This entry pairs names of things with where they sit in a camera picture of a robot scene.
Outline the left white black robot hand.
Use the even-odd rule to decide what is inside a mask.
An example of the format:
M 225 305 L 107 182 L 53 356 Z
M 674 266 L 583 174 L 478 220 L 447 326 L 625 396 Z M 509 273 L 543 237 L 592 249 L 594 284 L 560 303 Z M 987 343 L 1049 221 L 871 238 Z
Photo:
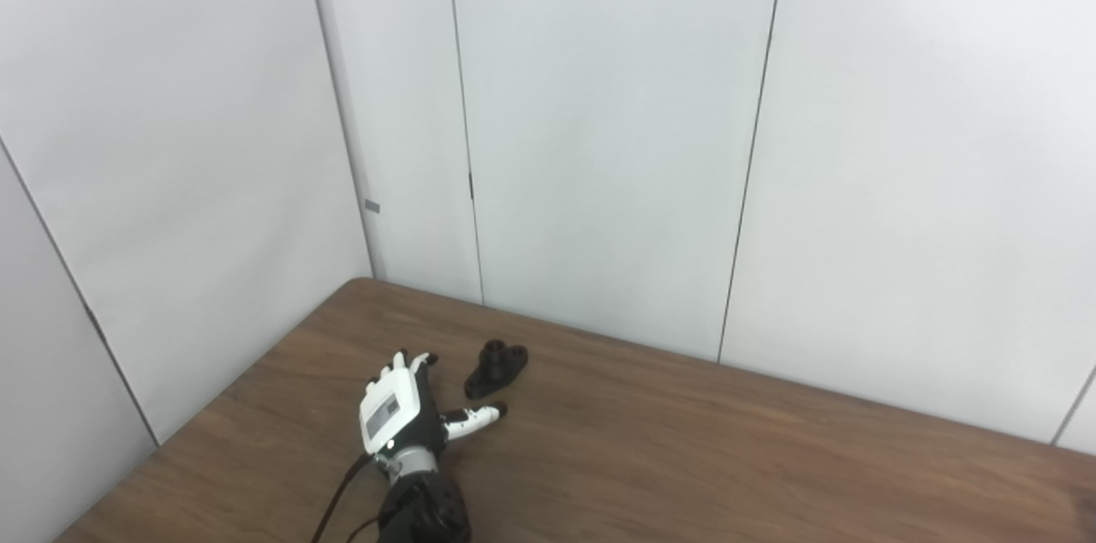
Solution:
M 359 401 L 359 432 L 365 453 L 392 460 L 410 448 L 439 456 L 450 441 L 477 433 L 509 414 L 505 403 L 443 412 L 433 396 L 429 372 L 434 353 L 410 357 L 399 350 L 379 376 L 369 378 Z

